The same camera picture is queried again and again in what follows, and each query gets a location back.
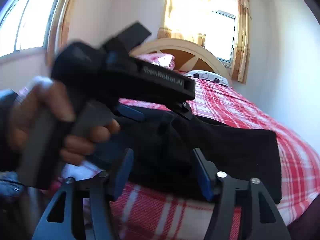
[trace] window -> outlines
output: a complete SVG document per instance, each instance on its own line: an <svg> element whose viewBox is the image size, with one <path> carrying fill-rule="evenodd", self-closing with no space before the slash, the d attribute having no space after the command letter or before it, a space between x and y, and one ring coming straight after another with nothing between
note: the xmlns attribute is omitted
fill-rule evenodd
<svg viewBox="0 0 320 240"><path fill-rule="evenodd" d="M58 0L19 0L0 22L0 57L22 49L45 47Z"/></svg>
<svg viewBox="0 0 320 240"><path fill-rule="evenodd" d="M224 65L231 66L236 23L236 0L210 0L210 24L204 47Z"/></svg>

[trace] hand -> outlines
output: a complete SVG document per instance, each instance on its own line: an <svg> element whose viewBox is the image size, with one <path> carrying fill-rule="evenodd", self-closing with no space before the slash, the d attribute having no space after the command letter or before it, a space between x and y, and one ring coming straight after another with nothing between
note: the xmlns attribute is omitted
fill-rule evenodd
<svg viewBox="0 0 320 240"><path fill-rule="evenodd" d="M13 151L23 152L28 134L42 104L46 105L60 121L75 120L65 85L49 78L36 77L30 89L25 89L25 93L17 98L9 115L7 140ZM117 121L112 120L106 127L93 127L88 138L68 135L65 137L60 155L65 162L80 165L85 156L94 151L94 143L108 140L111 133L119 130Z"/></svg>

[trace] plaid blanket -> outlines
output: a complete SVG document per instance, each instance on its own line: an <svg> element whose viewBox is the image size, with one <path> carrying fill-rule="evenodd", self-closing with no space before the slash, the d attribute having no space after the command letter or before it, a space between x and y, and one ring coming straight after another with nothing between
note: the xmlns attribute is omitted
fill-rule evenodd
<svg viewBox="0 0 320 240"><path fill-rule="evenodd" d="M277 205L286 225L297 219L320 193L320 156L295 132L263 113L232 88L195 79L196 98L190 101L193 114L215 119L232 127L268 129L277 134L281 172L282 200ZM165 106L121 99L129 106L168 110ZM93 177L100 171L92 163L67 165L63 177ZM121 239L204 238L213 204L175 198L127 183L123 194L111 204ZM230 239L237 239L240 209L235 209Z"/></svg>

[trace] white pillow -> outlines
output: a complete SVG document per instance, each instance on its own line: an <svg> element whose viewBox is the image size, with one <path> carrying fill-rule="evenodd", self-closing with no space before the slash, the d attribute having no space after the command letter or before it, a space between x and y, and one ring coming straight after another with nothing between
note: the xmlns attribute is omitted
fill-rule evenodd
<svg viewBox="0 0 320 240"><path fill-rule="evenodd" d="M191 70L185 74L187 77L194 77L194 74L198 74L200 79L205 79L209 81L213 81L220 85L229 86L228 80L216 73L205 71L205 70Z"/></svg>

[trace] bed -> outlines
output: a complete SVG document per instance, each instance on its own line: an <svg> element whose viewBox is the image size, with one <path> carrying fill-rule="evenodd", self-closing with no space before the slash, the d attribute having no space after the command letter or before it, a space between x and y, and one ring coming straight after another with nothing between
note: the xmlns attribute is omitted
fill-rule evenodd
<svg viewBox="0 0 320 240"><path fill-rule="evenodd" d="M273 130L277 134L282 172L282 200L277 205L286 225L300 217L320 193L320 157L296 133L263 113L232 89L232 81L221 62L205 48L189 41L159 39L142 44L131 52L169 53L175 57L175 69L187 72L202 69L225 77L229 87L211 81L196 81L196 98L190 101L193 114L215 119L232 127ZM168 110L165 106L120 99L129 106ZM85 179L100 169L85 162L79 167L67 165L63 177ZM176 198L127 183L122 196L112 203L112 212L122 239L203 239L214 206ZM237 239L240 210L235 209L230 239Z"/></svg>

